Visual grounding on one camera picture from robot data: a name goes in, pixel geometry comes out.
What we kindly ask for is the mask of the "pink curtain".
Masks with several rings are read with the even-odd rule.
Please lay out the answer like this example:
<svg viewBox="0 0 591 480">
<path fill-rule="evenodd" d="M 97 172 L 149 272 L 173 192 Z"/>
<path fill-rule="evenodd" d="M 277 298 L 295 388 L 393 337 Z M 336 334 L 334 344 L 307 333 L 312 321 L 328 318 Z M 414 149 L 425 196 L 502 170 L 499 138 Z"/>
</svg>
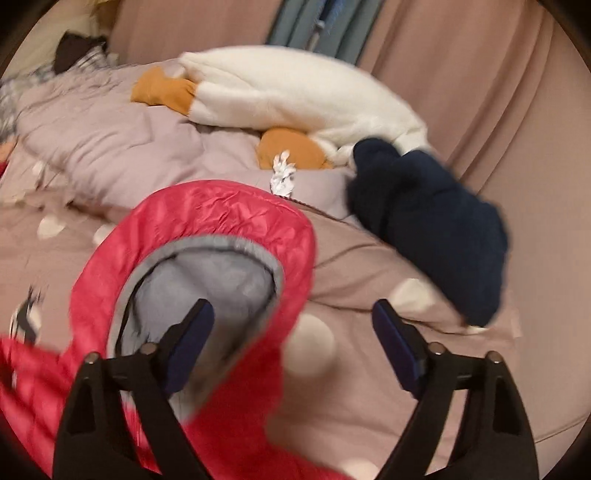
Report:
<svg viewBox="0 0 591 480">
<path fill-rule="evenodd" d="M 280 1 L 123 1 L 111 36 L 126 63 L 270 33 Z M 426 121 L 472 187 L 590 190 L 590 71 L 537 1 L 386 1 L 359 65 Z"/>
</svg>

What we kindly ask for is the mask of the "pink-red hooded down jacket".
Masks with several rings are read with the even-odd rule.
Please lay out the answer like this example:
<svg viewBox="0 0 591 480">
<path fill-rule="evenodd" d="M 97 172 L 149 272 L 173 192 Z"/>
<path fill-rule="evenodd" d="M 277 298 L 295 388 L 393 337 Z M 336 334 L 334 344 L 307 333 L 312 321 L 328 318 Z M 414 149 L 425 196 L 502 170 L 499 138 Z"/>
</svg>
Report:
<svg viewBox="0 0 591 480">
<path fill-rule="evenodd" d="M 314 263 L 286 200 L 228 181 L 150 195 L 76 281 L 63 353 L 2 339 L 4 431 L 45 479 L 337 478 L 266 436 Z"/>
</svg>

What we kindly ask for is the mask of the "brown polka dot bedspread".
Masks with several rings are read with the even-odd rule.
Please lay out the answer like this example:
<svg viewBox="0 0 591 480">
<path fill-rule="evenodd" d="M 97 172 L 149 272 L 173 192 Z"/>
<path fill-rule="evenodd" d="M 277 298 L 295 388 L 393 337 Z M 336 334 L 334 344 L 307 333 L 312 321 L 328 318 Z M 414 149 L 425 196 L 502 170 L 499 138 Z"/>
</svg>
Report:
<svg viewBox="0 0 591 480">
<path fill-rule="evenodd" d="M 283 395 L 266 436 L 283 450 L 367 479 L 383 465 L 413 400 L 398 385 L 372 325 L 377 300 L 429 282 L 352 225 L 297 207 L 315 232 L 311 291 L 283 343 Z M 57 191 L 1 208 L 3 338 L 52 353 L 71 343 L 73 287 L 99 245 L 102 221 L 61 204 Z"/>
</svg>

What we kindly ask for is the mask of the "navy blue folded garment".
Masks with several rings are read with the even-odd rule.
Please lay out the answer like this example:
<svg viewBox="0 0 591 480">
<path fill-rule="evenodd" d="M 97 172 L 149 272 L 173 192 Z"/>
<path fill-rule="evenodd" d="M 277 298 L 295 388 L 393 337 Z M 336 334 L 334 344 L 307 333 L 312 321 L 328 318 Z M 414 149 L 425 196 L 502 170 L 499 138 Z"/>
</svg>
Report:
<svg viewBox="0 0 591 480">
<path fill-rule="evenodd" d="M 353 147 L 349 210 L 424 273 L 471 326 L 501 305 L 509 237 L 504 220 L 433 156 L 380 138 Z"/>
</svg>

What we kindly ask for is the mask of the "lilac grey quilt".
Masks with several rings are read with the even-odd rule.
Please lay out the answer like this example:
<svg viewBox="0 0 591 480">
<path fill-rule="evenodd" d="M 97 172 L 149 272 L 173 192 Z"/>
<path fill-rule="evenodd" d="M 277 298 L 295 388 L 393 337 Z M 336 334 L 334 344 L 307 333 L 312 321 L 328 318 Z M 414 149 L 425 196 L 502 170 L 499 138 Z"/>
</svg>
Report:
<svg viewBox="0 0 591 480">
<path fill-rule="evenodd" d="M 131 101 L 148 66 L 69 71 L 25 92 L 18 133 L 77 193 L 132 208 L 151 193 L 193 180 L 228 180 L 270 191 L 259 136 L 197 125 L 163 106 Z"/>
</svg>

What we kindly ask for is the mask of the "white plush goose toy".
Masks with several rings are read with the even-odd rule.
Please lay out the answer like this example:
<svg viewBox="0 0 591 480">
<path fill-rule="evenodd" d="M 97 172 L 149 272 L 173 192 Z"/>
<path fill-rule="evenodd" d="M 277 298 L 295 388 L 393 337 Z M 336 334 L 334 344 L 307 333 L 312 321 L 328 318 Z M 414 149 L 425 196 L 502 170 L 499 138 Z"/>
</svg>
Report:
<svg viewBox="0 0 591 480">
<path fill-rule="evenodd" d="M 344 61 L 280 46 L 185 52 L 174 75 L 152 67 L 131 91 L 134 102 L 165 106 L 213 127 L 307 135 L 335 166 L 353 163 L 369 137 L 399 153 L 428 150 L 428 127 L 411 106 L 369 73 Z"/>
</svg>

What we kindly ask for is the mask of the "black small garment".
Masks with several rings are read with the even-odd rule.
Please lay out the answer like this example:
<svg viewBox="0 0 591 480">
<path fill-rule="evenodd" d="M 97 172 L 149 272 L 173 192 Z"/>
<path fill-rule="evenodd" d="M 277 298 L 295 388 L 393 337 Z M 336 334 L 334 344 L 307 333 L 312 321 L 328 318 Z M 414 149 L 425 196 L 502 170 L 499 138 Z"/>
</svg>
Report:
<svg viewBox="0 0 591 480">
<path fill-rule="evenodd" d="M 100 47 L 105 52 L 108 47 L 107 37 L 104 35 L 85 36 L 73 31 L 66 31 L 56 48 L 53 62 L 54 73 L 58 75 L 66 72 L 94 47 Z"/>
</svg>

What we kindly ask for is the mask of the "blue-grey curtain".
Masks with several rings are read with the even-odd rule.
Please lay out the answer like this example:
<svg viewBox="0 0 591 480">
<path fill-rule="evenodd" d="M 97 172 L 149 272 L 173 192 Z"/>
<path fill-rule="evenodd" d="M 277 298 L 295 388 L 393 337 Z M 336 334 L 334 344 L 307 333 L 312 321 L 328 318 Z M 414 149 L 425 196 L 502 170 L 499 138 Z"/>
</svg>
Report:
<svg viewBox="0 0 591 480">
<path fill-rule="evenodd" d="M 266 44 L 314 52 L 355 65 L 383 0 L 287 0 Z"/>
</svg>

